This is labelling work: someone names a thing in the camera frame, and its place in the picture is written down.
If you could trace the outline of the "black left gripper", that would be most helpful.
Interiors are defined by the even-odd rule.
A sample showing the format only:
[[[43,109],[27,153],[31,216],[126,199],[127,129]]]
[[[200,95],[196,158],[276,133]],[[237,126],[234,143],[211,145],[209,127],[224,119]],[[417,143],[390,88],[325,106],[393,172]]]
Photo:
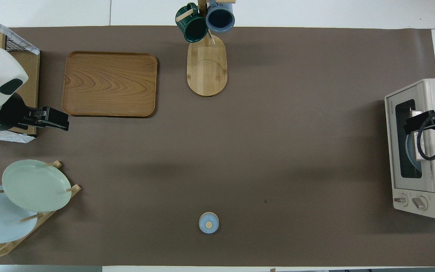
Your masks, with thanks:
[[[0,109],[0,131],[17,127],[23,130],[29,127],[41,127],[37,122],[40,116],[34,113],[45,112],[45,126],[57,128],[63,131],[69,130],[68,115],[52,107],[28,107],[18,93],[14,93]]]

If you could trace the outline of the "silver oven door handle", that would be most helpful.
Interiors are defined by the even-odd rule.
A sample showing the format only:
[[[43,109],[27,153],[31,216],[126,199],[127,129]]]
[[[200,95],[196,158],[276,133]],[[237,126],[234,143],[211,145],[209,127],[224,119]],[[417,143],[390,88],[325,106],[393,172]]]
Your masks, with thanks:
[[[418,111],[418,113],[422,113],[423,111],[420,111],[420,110],[411,110],[410,111],[410,117],[412,117],[412,116],[414,116],[414,115],[416,115],[416,113],[414,113],[414,111]],[[420,139],[420,144],[418,145],[417,144],[417,147],[421,147],[421,149],[423,150],[423,152],[425,153],[426,152],[426,148],[425,148],[425,143],[424,143],[424,140],[425,140],[425,134],[424,134],[424,132],[423,132],[423,134],[422,134],[422,136],[421,136],[421,139]]]

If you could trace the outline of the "light blue round plate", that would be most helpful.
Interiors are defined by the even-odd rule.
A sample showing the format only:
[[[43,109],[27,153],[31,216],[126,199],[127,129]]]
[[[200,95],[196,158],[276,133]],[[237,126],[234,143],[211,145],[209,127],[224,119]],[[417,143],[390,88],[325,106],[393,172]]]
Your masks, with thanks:
[[[407,158],[409,159],[409,162],[412,163],[414,168],[421,172],[422,171],[421,161],[423,159],[418,152],[418,147],[416,143],[417,135],[418,135],[417,132],[406,135],[406,155]]]

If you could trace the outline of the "wooden two-step shelf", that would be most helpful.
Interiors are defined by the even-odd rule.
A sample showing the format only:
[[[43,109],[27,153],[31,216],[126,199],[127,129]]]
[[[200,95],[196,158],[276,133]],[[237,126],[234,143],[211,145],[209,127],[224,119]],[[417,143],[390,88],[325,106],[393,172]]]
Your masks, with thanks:
[[[28,107],[38,107],[38,86],[39,86],[39,66],[40,55],[35,55],[28,51],[8,52],[10,53],[23,67],[28,75],[28,81],[17,90],[17,93],[22,97]],[[36,136],[37,128],[29,127],[26,130],[14,127],[9,131],[15,133],[27,134]]]

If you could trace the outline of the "rectangular wooden tray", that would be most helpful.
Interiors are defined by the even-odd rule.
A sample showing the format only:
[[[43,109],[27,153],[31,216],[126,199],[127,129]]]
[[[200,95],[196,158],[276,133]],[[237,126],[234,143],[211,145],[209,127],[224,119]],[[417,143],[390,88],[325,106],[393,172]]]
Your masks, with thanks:
[[[71,52],[62,108],[72,116],[147,118],[157,97],[157,58],[136,52]]]

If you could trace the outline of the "pale green plate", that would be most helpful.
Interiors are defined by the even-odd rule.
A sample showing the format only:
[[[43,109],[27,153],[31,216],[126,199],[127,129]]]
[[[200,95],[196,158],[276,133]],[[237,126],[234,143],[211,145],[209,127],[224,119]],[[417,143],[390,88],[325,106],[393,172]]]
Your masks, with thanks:
[[[11,163],[2,174],[5,195],[15,205],[32,212],[53,212],[70,199],[68,178],[43,161],[26,159]]]

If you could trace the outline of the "wooden plate rack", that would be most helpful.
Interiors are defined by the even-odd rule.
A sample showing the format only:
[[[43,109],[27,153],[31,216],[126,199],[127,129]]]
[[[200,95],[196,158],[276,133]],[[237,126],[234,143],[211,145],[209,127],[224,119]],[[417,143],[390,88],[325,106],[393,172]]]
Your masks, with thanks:
[[[80,190],[61,162],[26,159],[7,166],[0,184],[0,257],[7,255]]]

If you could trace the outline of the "brown table mat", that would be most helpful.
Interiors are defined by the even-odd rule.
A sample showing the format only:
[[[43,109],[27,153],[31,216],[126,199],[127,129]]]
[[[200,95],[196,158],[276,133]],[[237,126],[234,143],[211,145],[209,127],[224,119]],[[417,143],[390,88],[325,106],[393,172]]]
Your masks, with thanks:
[[[74,51],[155,55],[157,99],[149,118],[0,141],[0,184],[12,162],[60,160],[82,188],[0,265],[435,266],[435,219],[393,207],[384,108],[435,78],[429,29],[234,28],[213,97],[188,87],[176,26],[14,31],[41,50],[39,105],[61,108]]]

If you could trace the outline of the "wooden mug tree stand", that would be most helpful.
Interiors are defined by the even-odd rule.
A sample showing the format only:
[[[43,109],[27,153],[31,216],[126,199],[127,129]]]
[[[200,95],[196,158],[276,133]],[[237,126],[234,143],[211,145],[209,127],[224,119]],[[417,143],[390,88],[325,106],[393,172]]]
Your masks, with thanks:
[[[198,0],[199,13],[206,19],[208,0]],[[191,90],[203,97],[221,92],[228,79],[227,54],[223,41],[208,29],[207,35],[190,43],[187,53],[187,83]]]

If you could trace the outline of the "dark green mug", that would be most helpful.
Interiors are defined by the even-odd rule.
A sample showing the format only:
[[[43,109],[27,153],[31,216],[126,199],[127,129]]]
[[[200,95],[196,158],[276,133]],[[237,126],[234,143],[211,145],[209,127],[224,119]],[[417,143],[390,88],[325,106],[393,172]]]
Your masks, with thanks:
[[[190,43],[199,42],[208,33],[206,20],[193,2],[189,2],[176,12],[175,22],[185,40]]]

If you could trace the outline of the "blue mug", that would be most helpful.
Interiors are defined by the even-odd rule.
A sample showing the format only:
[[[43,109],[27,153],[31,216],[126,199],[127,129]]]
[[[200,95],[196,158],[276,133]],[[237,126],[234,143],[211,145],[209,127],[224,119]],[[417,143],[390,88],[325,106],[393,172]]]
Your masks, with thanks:
[[[236,0],[208,0],[206,22],[208,28],[217,33],[230,31],[235,24],[233,4]]]

